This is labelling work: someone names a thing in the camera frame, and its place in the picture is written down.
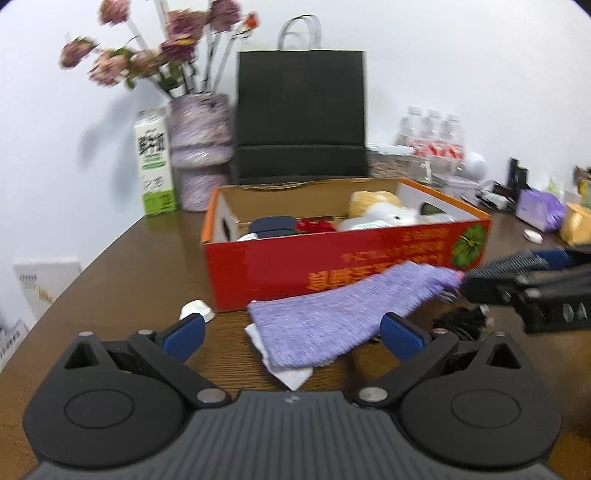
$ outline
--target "brown tabletop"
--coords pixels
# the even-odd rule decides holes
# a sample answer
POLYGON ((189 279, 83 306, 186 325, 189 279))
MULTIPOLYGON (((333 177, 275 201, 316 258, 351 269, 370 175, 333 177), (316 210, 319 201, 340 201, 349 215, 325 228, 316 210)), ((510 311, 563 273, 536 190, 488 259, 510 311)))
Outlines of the brown tabletop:
MULTIPOLYGON (((140 328, 170 325, 188 301, 203 299, 213 305, 200 247, 202 219, 201 214, 177 212, 140 220, 84 270, 27 336, 0 375, 0 478, 17 479, 36 464, 22 431, 22 414, 76 332, 125 339, 140 328)), ((512 216, 495 216, 485 261, 531 248, 522 235, 525 227, 512 216)), ((558 241, 545 237, 543 247, 558 241)), ((431 301, 411 320, 428 327, 445 308, 431 301)), ((551 467, 565 479, 591 479, 591 330, 527 337, 511 309, 494 308, 491 316, 496 329, 514 336, 562 405, 563 432, 551 467)), ((217 315, 207 324, 205 343, 187 364, 232 394, 241 388, 284 390, 244 333, 250 322, 247 312, 217 315)), ((396 364, 382 345, 368 343, 316 369, 303 388, 361 385, 396 364)))

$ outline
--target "purple towel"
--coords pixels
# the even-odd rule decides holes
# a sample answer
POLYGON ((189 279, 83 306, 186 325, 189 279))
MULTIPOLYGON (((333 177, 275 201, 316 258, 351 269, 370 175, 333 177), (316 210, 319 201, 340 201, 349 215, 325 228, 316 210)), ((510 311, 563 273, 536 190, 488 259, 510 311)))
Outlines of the purple towel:
POLYGON ((301 368, 333 360, 379 331, 387 312, 408 316, 461 273, 405 262, 346 287, 301 297, 253 301, 248 306, 271 363, 301 368))

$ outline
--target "gray ribbed panel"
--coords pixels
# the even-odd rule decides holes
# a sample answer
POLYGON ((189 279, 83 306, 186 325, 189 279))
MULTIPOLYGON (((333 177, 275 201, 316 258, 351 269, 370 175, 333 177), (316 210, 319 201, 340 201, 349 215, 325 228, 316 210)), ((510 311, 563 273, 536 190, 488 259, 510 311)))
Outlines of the gray ribbed panel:
POLYGON ((543 465, 474 473, 415 450, 384 411, 340 392, 244 391, 198 411, 168 448, 136 465, 79 472, 42 463, 28 480, 559 480, 543 465))

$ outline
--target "yellow plush toy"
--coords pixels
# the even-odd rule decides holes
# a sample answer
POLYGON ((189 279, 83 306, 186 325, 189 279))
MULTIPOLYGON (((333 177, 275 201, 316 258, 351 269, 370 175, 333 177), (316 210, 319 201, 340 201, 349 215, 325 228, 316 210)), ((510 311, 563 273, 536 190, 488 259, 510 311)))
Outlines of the yellow plush toy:
POLYGON ((349 218, 362 217, 374 203, 391 203, 402 207, 402 202, 390 192, 353 192, 349 201, 349 218))

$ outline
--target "vase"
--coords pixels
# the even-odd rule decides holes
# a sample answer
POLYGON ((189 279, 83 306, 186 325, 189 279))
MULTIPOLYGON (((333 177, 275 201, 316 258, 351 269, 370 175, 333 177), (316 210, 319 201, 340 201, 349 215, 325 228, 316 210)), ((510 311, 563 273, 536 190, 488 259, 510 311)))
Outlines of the vase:
POLYGON ((232 158, 228 97, 206 92, 171 100, 170 147, 180 207, 204 212, 213 190, 228 184, 223 165, 232 158))

